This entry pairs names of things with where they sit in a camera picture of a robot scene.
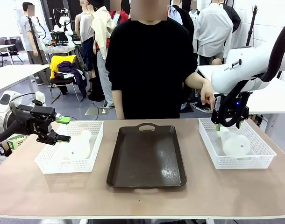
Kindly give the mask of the dark brown plastic tray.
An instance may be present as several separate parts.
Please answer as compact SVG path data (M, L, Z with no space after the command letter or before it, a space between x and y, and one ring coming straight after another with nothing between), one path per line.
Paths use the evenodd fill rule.
M187 176L176 128L142 123L118 131L107 185L122 189L182 187Z

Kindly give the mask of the translucent plastic conical flask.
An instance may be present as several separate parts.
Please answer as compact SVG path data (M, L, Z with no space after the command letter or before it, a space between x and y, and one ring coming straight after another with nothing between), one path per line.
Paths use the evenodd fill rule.
M69 160L86 159L90 153L90 140L92 134L88 130L72 136L69 143L62 143L61 150L65 158Z
M242 158L250 152L250 140L244 135L231 132L226 127L220 127L217 134L225 155Z

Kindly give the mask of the black metal chair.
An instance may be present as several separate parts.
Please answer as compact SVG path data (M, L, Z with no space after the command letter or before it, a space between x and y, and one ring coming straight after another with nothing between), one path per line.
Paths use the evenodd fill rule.
M68 79L60 79L54 78L50 80L50 93L51 93L51 104L54 104L62 95L68 93L68 86L71 86L75 92L76 98L79 102L82 102L83 99L87 97L86 92L86 80L80 85L77 84L74 77L70 77ZM58 88L59 94L57 96L53 96L53 89Z

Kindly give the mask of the person's left forearm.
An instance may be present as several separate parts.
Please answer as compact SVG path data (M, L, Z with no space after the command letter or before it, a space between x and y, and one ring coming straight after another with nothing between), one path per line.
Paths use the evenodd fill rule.
M202 77L197 72L190 74L185 80L185 84L187 86L191 87L192 89L198 89L198 90L201 90L204 87L204 85L207 83L208 80Z

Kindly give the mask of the mannequin in cream jacket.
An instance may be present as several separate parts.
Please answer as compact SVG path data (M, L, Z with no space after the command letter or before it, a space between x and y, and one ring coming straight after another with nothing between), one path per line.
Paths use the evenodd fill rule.
M114 107L111 90L112 84L109 80L109 72L106 69L106 58L111 33L116 27L116 24L111 19L109 11L104 5L104 0L88 0L88 2L93 6L91 28L95 32L94 47L96 50L100 83L107 102L106 107Z

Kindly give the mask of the dark purple clothes pile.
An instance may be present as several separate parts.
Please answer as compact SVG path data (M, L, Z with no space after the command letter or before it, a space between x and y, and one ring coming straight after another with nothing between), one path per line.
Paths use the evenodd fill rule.
M68 79L74 77L78 85L82 84L84 80L86 80L87 84L85 73L78 69L75 63L64 61L58 65L58 68L59 72L55 73L55 78Z

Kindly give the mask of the person's left hand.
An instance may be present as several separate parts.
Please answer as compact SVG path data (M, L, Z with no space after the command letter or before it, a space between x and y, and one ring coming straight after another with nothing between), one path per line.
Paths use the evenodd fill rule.
M206 79L203 81L203 86L200 91L200 100L203 105L210 105L210 111L213 112L215 104L214 90L211 83Z

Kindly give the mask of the person's right forearm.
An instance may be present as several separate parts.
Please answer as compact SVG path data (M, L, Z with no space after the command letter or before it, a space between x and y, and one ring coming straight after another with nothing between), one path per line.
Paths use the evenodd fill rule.
M113 91L113 99L114 106L116 110L117 119L124 120L124 111L122 105L122 92L121 91Z

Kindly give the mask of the grey shirt standing figure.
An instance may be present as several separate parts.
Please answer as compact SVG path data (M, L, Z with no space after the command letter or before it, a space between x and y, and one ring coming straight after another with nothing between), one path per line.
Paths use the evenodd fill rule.
M33 7L31 2L23 2L23 16L19 19L21 34L24 39L25 50L28 54L30 64L47 64L42 46L39 41L39 36L31 16L29 15L29 7Z

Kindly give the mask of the yellow cloth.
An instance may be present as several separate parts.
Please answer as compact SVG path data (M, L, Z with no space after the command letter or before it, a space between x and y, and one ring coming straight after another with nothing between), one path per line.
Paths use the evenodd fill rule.
M50 80L55 78L55 73L59 72L58 65L64 61L73 63L74 59L77 58L76 55L71 56L53 56L50 62Z

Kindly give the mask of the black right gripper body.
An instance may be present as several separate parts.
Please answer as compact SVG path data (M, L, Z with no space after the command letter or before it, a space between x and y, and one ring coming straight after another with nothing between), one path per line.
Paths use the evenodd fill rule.
M236 126L236 122L249 118L249 108L247 101L251 92L245 91L237 95L236 98L229 98L225 94L215 94L215 105L212 112L211 121L221 126Z

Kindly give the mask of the grey floor plate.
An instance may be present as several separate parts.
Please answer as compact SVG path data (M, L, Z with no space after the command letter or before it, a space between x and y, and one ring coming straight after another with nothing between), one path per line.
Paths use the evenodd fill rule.
M110 107L89 107L88 110L85 112L86 116L97 116L97 115L108 115L110 111L114 110L114 108Z

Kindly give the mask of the white perforated plastic basket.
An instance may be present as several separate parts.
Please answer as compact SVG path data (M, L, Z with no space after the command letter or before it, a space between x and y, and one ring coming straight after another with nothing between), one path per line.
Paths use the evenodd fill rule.
M250 152L246 156L236 158L225 155L215 124L210 118L199 119L199 133L216 169L266 169L269 167L277 154L247 122L243 122L240 129L236 126L228 129L250 140Z
M70 137L78 135L84 130L91 132L90 153L86 159L69 160L65 158L61 150L61 145L64 142L59 142L54 146L46 145L35 158L35 163L43 174L91 172L102 141L103 124L103 121L73 121L68 125L61 124L57 128L58 134Z

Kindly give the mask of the mannequin in white tank top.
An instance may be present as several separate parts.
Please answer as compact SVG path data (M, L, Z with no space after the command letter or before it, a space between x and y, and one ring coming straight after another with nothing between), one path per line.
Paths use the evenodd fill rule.
M81 41L83 60L87 66L89 78L94 78L93 69L93 43L94 30L91 28L91 11L89 11L88 1L79 0L82 13L75 17L75 32Z

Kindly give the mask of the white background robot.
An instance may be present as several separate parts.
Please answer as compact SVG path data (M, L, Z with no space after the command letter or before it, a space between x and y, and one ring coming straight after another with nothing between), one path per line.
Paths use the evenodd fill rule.
M54 8L53 16L55 20L55 26L52 30L54 40L58 45L68 46L73 36L69 11L66 8Z

